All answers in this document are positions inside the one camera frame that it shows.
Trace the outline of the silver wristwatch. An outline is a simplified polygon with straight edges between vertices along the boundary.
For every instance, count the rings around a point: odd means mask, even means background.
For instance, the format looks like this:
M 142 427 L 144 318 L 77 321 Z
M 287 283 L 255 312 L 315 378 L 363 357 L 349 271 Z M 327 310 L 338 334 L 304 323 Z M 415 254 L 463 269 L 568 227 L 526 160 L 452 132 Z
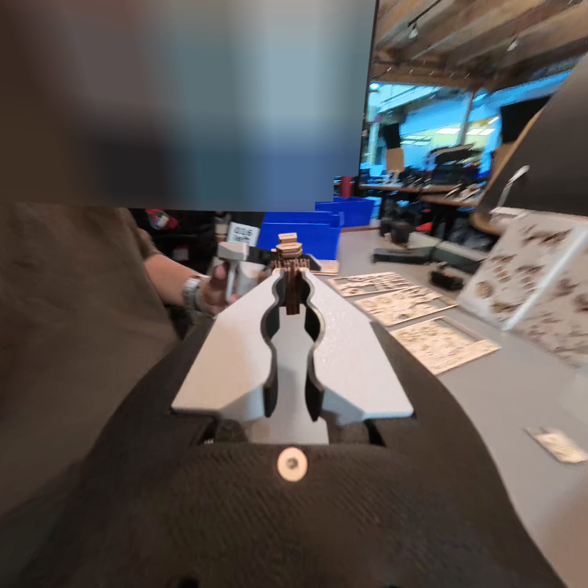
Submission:
M 183 309 L 191 320 L 199 315 L 213 316 L 209 305 L 202 297 L 202 287 L 209 282 L 209 276 L 194 275 L 185 281 L 182 286 Z

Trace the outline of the wooden motorcycle model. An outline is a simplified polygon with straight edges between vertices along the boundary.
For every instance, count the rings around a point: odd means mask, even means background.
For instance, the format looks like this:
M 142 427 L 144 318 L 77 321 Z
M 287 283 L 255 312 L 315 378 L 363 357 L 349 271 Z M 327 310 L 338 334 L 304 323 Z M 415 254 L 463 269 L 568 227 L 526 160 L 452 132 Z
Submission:
M 304 273 L 309 262 L 302 257 L 303 246 L 294 232 L 278 234 L 278 243 L 272 252 L 276 254 L 271 263 L 272 273 L 282 272 L 284 282 L 283 306 L 287 315 L 298 315 Z

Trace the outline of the printed instruction booklet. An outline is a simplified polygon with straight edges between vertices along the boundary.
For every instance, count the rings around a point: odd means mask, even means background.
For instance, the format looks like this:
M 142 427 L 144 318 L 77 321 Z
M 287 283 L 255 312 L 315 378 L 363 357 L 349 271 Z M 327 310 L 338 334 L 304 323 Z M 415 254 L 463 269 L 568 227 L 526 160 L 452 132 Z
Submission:
M 458 303 L 578 368 L 587 364 L 587 217 L 528 212 L 508 224 Z

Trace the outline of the person's olive clothing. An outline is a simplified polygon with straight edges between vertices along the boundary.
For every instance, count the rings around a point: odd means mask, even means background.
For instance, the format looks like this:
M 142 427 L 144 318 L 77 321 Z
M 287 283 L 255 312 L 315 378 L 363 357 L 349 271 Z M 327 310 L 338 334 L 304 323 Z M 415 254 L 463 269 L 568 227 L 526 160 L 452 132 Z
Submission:
M 1 515 L 84 459 L 178 337 L 127 209 L 1 209 Z

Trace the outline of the laser-cut wooden parts sheet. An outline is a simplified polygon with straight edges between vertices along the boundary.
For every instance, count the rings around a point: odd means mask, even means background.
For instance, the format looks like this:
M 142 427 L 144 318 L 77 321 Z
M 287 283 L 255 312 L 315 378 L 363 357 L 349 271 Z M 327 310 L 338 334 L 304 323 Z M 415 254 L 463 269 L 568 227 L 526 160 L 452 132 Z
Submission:
M 455 300 L 422 286 L 363 298 L 355 305 L 384 327 L 393 327 L 458 306 Z
M 328 279 L 327 282 L 344 298 L 378 295 L 415 286 L 414 283 L 395 272 L 334 277 Z
M 390 332 L 432 375 L 439 376 L 501 349 L 445 316 Z

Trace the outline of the small black box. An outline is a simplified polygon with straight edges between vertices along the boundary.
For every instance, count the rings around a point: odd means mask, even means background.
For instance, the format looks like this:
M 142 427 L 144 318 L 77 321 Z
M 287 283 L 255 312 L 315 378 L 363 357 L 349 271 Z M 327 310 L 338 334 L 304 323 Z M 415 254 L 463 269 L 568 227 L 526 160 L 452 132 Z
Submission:
M 437 288 L 448 292 L 458 292 L 464 288 L 465 281 L 462 277 L 445 271 L 444 269 L 433 269 L 429 272 L 429 281 Z

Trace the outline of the dark curved panel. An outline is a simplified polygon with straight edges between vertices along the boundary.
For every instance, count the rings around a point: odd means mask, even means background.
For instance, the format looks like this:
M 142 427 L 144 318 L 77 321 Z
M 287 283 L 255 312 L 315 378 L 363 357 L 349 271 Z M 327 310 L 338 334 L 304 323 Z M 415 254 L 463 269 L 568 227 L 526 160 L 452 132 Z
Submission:
M 587 216 L 587 55 L 500 161 L 474 226 L 501 234 L 491 213 L 502 208 Z

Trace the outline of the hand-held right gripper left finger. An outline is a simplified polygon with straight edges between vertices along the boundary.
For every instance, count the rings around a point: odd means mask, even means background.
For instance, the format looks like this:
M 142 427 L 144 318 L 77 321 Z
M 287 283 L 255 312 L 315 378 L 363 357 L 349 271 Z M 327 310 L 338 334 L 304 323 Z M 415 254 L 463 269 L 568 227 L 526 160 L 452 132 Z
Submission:
M 283 270 L 225 309 L 213 321 L 202 348 L 174 398 L 175 413 L 237 422 L 270 417 L 277 404 L 277 352 Z

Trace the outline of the grey desk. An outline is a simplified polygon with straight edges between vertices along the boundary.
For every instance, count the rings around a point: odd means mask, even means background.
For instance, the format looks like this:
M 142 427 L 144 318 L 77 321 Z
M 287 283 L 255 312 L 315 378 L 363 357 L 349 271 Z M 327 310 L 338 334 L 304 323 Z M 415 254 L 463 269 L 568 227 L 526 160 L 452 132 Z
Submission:
M 393 334 L 378 342 L 415 408 L 374 420 L 367 444 L 325 449 L 327 554 L 352 587 L 587 587 L 587 465 L 564 465 L 527 428 L 587 447 L 586 381 L 513 336 L 453 310 L 459 329 L 502 345 L 433 376 Z

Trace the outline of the black flat laptop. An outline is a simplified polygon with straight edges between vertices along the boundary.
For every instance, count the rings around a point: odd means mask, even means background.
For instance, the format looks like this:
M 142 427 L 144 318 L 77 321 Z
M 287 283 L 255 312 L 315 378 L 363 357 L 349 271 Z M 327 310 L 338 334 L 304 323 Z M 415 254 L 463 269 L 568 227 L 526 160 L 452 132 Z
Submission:
M 481 252 L 470 247 L 442 240 L 437 242 L 430 251 L 432 262 L 445 263 L 467 275 L 474 275 L 489 252 Z

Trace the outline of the black power bank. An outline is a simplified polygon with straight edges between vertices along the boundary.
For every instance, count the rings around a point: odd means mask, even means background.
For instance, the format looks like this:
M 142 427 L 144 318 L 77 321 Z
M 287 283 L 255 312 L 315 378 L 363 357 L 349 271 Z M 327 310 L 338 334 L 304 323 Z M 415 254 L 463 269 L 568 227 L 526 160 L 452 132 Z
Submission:
M 371 254 L 371 262 L 425 265 L 429 263 L 429 256 L 412 249 L 375 248 Z

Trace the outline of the person's left forearm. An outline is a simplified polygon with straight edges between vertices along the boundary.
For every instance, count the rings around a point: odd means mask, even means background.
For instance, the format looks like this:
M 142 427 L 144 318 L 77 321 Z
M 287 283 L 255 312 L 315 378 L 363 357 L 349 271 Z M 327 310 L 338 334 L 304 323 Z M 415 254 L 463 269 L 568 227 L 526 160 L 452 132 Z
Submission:
M 143 262 L 146 275 L 159 299 L 166 305 L 183 306 L 185 283 L 195 277 L 189 268 L 162 255 L 153 254 Z

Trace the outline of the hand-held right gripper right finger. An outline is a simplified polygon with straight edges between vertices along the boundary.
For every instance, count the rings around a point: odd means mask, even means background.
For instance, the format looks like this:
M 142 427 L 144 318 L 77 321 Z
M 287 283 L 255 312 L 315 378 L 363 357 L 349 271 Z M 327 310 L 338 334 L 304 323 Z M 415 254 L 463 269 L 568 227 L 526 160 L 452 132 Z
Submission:
M 307 270 L 300 274 L 300 299 L 313 340 L 305 381 L 311 419 L 330 413 L 347 425 L 413 416 L 372 321 Z

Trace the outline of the person's left hand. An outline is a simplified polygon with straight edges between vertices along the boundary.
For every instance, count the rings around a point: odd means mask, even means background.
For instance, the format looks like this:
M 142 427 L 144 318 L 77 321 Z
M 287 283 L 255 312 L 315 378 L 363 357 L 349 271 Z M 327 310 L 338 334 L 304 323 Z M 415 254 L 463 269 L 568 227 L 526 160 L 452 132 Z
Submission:
M 218 264 L 214 268 L 212 275 L 201 282 L 198 305 L 203 313 L 211 317 L 216 317 L 241 298 L 235 293 L 231 294 L 229 299 L 226 298 L 229 269 L 230 266 L 227 262 Z

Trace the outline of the small notched wooden panel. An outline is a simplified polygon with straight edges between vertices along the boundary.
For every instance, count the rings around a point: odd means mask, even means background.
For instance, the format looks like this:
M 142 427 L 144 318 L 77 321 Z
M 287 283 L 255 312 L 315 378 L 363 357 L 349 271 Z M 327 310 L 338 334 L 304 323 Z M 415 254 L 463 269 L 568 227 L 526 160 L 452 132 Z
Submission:
M 587 452 L 561 430 L 526 428 L 526 433 L 548 454 L 562 464 L 587 463 Z

